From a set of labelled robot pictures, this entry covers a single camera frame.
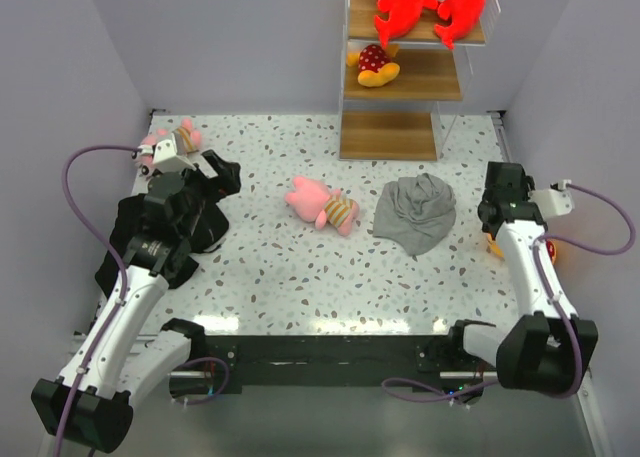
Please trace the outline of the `yellow plush polka dot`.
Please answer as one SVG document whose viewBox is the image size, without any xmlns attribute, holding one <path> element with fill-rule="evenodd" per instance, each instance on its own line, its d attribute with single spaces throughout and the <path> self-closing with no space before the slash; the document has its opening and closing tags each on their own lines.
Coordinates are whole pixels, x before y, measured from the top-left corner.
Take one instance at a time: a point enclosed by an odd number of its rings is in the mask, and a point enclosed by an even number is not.
<svg viewBox="0 0 640 457">
<path fill-rule="evenodd" d="M 357 70 L 357 81 L 365 88 L 383 87 L 395 80 L 400 66 L 394 61 L 400 47 L 390 44 L 383 48 L 379 44 L 349 43 L 346 64 Z"/>
<path fill-rule="evenodd" d="M 494 254 L 495 256 L 497 256 L 500 259 L 504 258 L 503 252 L 500 249 L 500 247 L 497 245 L 496 241 L 493 239 L 493 237 L 490 234 L 486 235 L 487 238 L 487 242 L 488 242 L 488 248 L 489 251 Z M 547 248 L 547 253 L 549 255 L 549 258 L 552 262 L 552 264 L 556 263 L 556 259 L 557 259 L 557 249 L 555 246 L 555 242 L 554 241 L 547 241 L 546 242 L 546 248 Z"/>
</svg>

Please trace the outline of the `red shark plush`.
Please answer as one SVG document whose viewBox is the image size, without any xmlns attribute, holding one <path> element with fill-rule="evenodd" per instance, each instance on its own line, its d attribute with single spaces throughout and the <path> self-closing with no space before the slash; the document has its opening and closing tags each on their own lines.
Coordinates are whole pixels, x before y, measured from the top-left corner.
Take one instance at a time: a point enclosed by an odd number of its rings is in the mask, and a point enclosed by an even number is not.
<svg viewBox="0 0 640 457">
<path fill-rule="evenodd" d="M 436 10 L 438 0 L 376 0 L 377 9 L 386 14 L 374 17 L 380 46 L 386 49 L 389 43 L 410 32 L 419 22 L 424 10 Z"/>
<path fill-rule="evenodd" d="M 447 25 L 436 24 L 434 32 L 450 50 L 465 38 L 479 22 L 486 0 L 437 0 L 436 13 Z"/>
</svg>

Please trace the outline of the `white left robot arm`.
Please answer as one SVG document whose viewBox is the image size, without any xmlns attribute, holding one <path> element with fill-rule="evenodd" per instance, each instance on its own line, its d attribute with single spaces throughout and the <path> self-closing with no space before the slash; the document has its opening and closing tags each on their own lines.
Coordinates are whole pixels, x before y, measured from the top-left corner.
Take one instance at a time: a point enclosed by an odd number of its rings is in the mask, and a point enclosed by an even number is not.
<svg viewBox="0 0 640 457">
<path fill-rule="evenodd" d="M 31 401 L 54 438 L 54 455 L 65 440 L 91 453 L 116 450 L 135 408 L 179 367 L 220 377 L 217 393 L 230 379 L 229 364 L 210 354 L 203 326 L 184 319 L 166 322 L 148 347 L 129 356 L 156 303 L 173 282 L 189 278 L 192 246 L 210 247 L 229 228 L 227 220 L 211 220 L 205 211 L 240 191 L 241 167 L 212 150 L 202 157 L 215 176 L 193 167 L 149 181 L 125 249 L 107 248 L 117 277 L 103 311 L 58 376 L 39 380 L 32 390 Z"/>
</svg>

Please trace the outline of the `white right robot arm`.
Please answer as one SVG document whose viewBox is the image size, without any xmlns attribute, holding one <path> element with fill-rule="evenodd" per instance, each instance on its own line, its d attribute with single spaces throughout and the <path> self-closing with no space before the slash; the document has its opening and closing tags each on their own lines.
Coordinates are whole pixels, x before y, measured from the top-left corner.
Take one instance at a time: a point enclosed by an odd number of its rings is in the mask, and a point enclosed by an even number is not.
<svg viewBox="0 0 640 457">
<path fill-rule="evenodd" d="M 598 341 L 591 320 L 579 317 L 564 292 L 547 248 L 548 220 L 574 209 L 569 183 L 538 190 L 517 163 L 487 165 L 478 217 L 507 265 L 518 309 L 509 330 L 459 320 L 445 346 L 448 363 L 493 366 L 500 385 L 554 397 L 577 391 Z"/>
</svg>

